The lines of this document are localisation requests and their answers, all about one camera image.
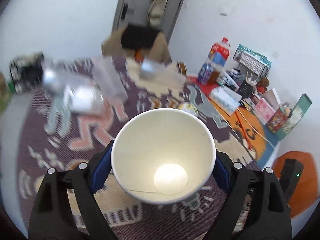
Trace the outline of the black pen holder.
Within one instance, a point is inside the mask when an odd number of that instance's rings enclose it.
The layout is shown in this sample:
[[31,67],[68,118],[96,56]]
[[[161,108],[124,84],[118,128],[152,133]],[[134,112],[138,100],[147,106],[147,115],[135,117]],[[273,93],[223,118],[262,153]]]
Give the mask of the black pen holder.
[[249,98],[252,94],[253,88],[257,85],[255,80],[249,81],[245,80],[240,85],[239,89],[237,90],[237,94],[241,96],[242,99]]

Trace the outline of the red chopstick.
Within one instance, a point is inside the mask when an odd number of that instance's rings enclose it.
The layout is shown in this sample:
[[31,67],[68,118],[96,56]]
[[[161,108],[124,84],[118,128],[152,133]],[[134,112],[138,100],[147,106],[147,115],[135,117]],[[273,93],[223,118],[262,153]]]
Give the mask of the red chopstick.
[[239,124],[240,124],[240,126],[241,126],[242,132],[243,132],[243,134],[244,134],[244,138],[245,138],[245,140],[246,140],[246,142],[247,142],[247,144],[248,144],[248,149],[249,149],[249,150],[252,150],[252,145],[251,145],[251,142],[250,142],[250,140],[248,139],[248,137],[247,137],[247,135],[246,135],[245,127],[244,127],[244,125],[242,124],[242,122],[241,122],[241,120],[240,120],[237,112],[235,112],[234,114],[235,114],[235,116],[236,116],[236,118],[237,118],[237,120],[238,120],[238,122],[239,122]]

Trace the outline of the frosted plastic tumbler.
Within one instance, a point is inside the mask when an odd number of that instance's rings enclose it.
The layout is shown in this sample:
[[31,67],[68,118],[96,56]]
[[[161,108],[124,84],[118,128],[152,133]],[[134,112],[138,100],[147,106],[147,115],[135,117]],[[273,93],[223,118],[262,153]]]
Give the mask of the frosted plastic tumbler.
[[92,76],[103,97],[112,104],[127,102],[128,96],[111,56],[91,58]]

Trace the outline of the clear jar white label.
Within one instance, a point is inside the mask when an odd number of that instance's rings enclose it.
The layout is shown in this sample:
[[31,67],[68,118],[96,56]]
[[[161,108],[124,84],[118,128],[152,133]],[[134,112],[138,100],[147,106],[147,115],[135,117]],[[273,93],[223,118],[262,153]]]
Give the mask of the clear jar white label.
[[63,106],[72,113],[102,115],[105,102],[100,90],[92,86],[66,86],[63,93]]

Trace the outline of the black shoe rack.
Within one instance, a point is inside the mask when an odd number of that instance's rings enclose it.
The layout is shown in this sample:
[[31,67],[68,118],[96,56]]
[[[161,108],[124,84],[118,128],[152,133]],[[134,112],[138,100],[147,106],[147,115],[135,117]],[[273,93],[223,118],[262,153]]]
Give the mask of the black shoe rack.
[[43,52],[15,57],[9,64],[9,88],[15,93],[31,91],[42,83]]

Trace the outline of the orange stool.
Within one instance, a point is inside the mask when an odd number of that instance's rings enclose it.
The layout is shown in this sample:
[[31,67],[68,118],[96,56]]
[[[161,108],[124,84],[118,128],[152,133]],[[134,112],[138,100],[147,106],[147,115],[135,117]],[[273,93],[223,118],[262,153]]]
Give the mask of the orange stool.
[[277,178],[280,179],[280,173],[287,158],[296,159],[304,165],[297,187],[288,202],[290,217],[293,218],[309,208],[319,196],[318,174],[314,158],[310,153],[290,151],[277,158],[272,166]]

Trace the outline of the small frosted plastic cup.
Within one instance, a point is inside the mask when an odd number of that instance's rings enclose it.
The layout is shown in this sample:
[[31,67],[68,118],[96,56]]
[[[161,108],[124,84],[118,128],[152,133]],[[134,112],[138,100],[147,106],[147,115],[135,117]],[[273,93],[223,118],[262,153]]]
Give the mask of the small frosted plastic cup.
[[164,72],[164,70],[165,66],[162,63],[145,58],[140,65],[139,78],[154,80],[159,74]]

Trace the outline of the plaid scarf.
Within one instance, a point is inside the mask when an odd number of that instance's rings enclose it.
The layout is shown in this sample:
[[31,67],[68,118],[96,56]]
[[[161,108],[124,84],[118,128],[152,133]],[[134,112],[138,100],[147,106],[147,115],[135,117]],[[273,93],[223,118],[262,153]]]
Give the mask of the plaid scarf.
[[159,27],[164,15],[168,0],[152,0],[148,9],[148,25]]

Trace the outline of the blue drink can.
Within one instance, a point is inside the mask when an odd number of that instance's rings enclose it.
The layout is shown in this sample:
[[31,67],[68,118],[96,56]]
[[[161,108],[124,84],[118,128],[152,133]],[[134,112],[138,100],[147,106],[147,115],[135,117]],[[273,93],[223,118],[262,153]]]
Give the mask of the blue drink can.
[[204,63],[198,73],[197,81],[202,85],[206,85],[213,72],[213,66],[210,63]]

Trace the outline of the pink patterned box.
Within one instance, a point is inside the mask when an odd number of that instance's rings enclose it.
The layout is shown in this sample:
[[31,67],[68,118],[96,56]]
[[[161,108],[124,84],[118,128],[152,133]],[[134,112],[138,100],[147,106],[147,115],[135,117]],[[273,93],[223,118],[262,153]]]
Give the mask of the pink patterned box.
[[273,107],[263,98],[261,98],[253,108],[253,113],[263,125],[267,124],[275,112],[276,111],[273,109]]

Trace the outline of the tissue box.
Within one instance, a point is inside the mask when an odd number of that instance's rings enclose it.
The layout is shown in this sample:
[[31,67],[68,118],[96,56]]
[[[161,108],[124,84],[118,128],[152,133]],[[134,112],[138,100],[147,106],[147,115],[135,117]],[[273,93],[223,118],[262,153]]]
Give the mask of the tissue box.
[[228,116],[231,116],[240,106],[242,96],[228,87],[216,87],[209,93],[214,101]]

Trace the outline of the purple patterned woven tablecloth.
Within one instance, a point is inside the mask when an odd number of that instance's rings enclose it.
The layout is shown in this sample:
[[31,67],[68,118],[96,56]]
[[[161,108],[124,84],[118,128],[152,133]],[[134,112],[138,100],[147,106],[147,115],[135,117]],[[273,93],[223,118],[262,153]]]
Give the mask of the purple patterned woven tablecloth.
[[[106,105],[101,116],[73,114],[60,95],[36,90],[25,119],[18,150],[18,191],[25,224],[47,170],[71,170],[102,151],[137,114],[155,108],[176,108],[191,102],[210,129],[216,147],[233,161],[250,168],[257,163],[230,124],[207,99],[204,89],[188,83],[182,88],[139,79],[139,65],[123,57],[114,60],[128,101]],[[210,178],[188,200],[166,206],[142,203],[125,193],[109,175],[95,194],[101,211],[119,239],[201,239],[213,223],[225,193]]]

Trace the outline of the red label drink bottle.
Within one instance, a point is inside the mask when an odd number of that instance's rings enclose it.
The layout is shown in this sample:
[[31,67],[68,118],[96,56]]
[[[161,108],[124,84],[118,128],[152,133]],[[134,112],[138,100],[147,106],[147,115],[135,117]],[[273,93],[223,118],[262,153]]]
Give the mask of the red label drink bottle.
[[205,63],[212,69],[210,77],[207,81],[208,84],[211,85],[217,80],[217,77],[221,73],[230,55],[230,47],[231,45],[226,37],[212,45],[205,61]]

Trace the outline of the dark patterned paper cup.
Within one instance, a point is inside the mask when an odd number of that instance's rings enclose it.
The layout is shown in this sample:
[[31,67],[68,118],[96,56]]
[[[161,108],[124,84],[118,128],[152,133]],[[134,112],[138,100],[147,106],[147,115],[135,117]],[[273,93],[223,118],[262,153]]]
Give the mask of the dark patterned paper cup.
[[141,202],[169,205],[197,193],[216,160],[214,138],[197,117],[159,108],[132,118],[118,133],[111,153],[121,188]]

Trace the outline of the large frosted plastic cup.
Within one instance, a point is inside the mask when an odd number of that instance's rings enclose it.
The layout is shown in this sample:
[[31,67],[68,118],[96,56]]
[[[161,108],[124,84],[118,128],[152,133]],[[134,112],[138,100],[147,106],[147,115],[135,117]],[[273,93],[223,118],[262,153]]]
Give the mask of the large frosted plastic cup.
[[43,70],[42,87],[53,94],[63,94],[66,86],[76,88],[92,84],[92,79],[78,73],[49,67]]

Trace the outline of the brown chair with black cushion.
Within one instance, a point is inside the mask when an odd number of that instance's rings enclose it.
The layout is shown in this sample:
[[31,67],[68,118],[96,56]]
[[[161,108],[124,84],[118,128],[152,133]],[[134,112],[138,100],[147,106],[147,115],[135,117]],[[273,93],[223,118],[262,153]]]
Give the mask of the brown chair with black cushion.
[[159,63],[172,61],[166,36],[158,29],[128,24],[112,32],[101,44],[103,56],[148,58]]

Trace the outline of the grey door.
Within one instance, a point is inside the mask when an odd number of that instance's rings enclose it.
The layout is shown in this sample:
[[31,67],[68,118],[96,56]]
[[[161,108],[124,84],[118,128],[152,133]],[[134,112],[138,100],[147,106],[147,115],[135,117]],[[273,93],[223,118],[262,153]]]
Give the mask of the grey door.
[[[149,26],[148,9],[152,0],[118,0],[113,20],[112,31],[128,24]],[[166,40],[170,41],[178,15],[184,0],[168,0],[161,24],[157,29],[163,31]]]

